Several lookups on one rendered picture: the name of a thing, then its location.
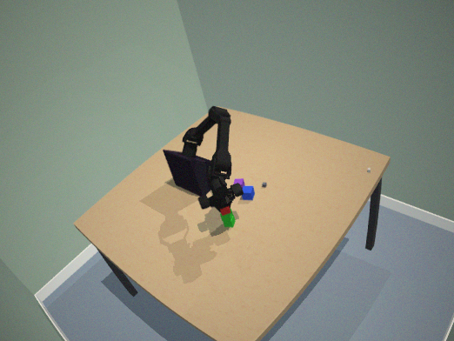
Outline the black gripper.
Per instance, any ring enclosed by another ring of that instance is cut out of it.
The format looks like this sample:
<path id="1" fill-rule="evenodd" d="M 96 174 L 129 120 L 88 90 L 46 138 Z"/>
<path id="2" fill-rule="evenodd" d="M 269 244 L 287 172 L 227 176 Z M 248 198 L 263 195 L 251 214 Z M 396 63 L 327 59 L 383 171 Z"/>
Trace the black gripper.
<path id="1" fill-rule="evenodd" d="M 230 188 L 228 189 L 228 191 L 229 191 L 228 192 L 229 194 L 232 194 L 234 199 L 235 199 L 235 197 L 240 197 L 244 194 L 243 189 L 239 183 L 231 185 Z M 204 195 L 204 196 L 199 197 L 197 200 L 201 206 L 201 209 L 215 207 L 218 211 L 220 211 L 220 209 L 217 206 L 217 202 L 214 202 L 214 200 L 213 200 L 213 196 L 207 198 L 206 195 Z"/>

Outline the blue block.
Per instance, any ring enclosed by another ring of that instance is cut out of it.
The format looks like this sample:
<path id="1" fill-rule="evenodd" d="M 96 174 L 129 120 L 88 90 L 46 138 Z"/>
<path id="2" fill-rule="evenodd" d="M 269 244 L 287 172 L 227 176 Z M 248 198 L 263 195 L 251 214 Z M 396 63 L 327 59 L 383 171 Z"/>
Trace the blue block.
<path id="1" fill-rule="evenodd" d="M 255 196 L 255 191 L 253 186 L 244 186 L 243 187 L 244 194 L 242 195 L 243 200 L 250 200 L 253 201 Z"/>

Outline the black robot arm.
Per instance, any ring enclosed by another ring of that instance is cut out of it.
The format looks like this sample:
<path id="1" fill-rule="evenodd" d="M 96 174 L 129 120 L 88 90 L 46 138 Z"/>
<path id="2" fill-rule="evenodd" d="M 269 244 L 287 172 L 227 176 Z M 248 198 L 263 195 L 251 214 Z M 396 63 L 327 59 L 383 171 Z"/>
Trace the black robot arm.
<path id="1" fill-rule="evenodd" d="M 229 153 L 230 113 L 226 109 L 211 106 L 208 116 L 196 128 L 187 130 L 183 137 L 183 154 L 196 157 L 197 146 L 203 141 L 204 134 L 217 124 L 217 147 L 207 168 L 207 178 L 213 191 L 213 200 L 220 210 L 229 207 L 234 198 L 229 194 L 225 179 L 231 176 L 231 155 Z M 187 142 L 189 141 L 189 142 Z M 190 142 L 192 141 L 192 142 Z M 195 143 L 193 143 L 195 142 Z M 227 172 L 221 173 L 220 171 Z"/>

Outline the red block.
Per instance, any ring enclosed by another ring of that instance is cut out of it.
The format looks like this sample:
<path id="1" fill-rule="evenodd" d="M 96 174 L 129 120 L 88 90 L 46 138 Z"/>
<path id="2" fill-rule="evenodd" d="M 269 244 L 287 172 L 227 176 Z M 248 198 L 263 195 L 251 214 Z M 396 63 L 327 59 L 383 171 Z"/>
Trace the red block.
<path id="1" fill-rule="evenodd" d="M 230 207 L 223 208 L 221 211 L 222 216 L 230 213 Z"/>

